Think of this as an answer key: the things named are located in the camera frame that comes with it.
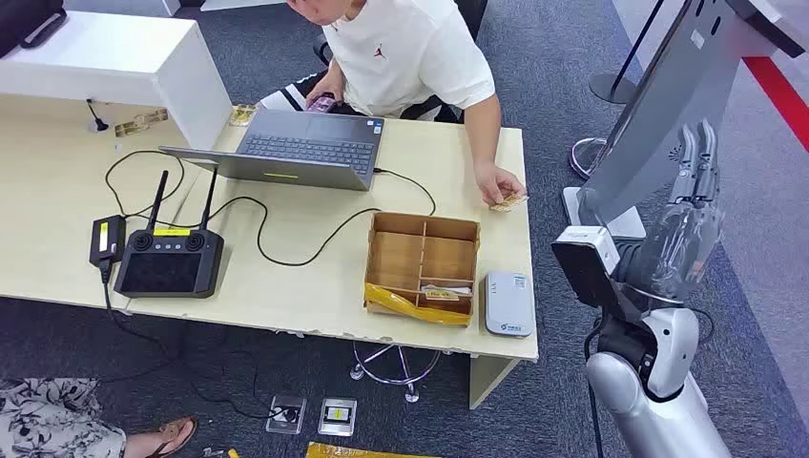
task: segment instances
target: black stanchion pole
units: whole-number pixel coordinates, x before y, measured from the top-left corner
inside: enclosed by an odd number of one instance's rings
[[[610,103],[617,104],[624,104],[632,99],[636,87],[634,83],[624,77],[624,74],[630,67],[630,63],[632,63],[637,49],[640,48],[640,43],[649,31],[649,27],[652,26],[652,22],[654,22],[654,18],[657,16],[657,12],[660,11],[661,6],[663,6],[663,0],[657,0],[657,3],[652,9],[652,14],[649,15],[649,19],[647,19],[646,24],[643,25],[643,30],[641,30],[640,34],[637,36],[633,48],[630,51],[630,55],[627,56],[627,60],[624,61],[624,65],[621,67],[621,71],[618,72],[618,75],[601,73],[590,78],[590,90],[595,96]]]

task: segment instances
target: laptop keyboard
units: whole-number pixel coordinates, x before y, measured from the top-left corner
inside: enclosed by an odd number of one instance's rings
[[[358,175],[370,172],[374,145],[353,141],[307,140],[285,136],[251,135],[244,154],[281,159],[309,160],[351,166]]]

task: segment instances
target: floral pants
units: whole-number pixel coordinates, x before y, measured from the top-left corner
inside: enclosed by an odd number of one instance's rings
[[[92,379],[0,380],[0,458],[120,458],[126,435],[98,420]]]

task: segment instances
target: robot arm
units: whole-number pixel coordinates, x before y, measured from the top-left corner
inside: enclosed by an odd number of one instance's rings
[[[719,238],[716,135],[684,126],[669,204],[639,245],[604,227],[570,226],[553,244],[579,300],[602,308],[588,380],[640,457],[730,457],[691,375],[699,326],[683,303]]]

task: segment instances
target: sandal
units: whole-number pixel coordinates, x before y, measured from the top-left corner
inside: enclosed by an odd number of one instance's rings
[[[182,441],[182,444],[180,444],[174,450],[168,453],[160,453],[164,448],[166,448],[166,446],[171,444],[177,438],[177,436],[179,436],[179,433],[182,431],[183,427],[185,427],[185,425],[188,422],[191,422],[192,424],[191,432],[188,434],[188,437],[186,437],[185,440]],[[160,435],[161,435],[160,439],[163,441],[163,443],[160,445],[160,447],[157,448],[157,450],[155,450],[154,453],[147,456],[146,458],[163,458],[164,456],[171,455],[172,453],[183,448],[188,443],[188,440],[191,439],[192,436],[194,436],[195,432],[197,432],[197,419],[195,417],[183,417],[163,425],[162,427],[160,427]]]

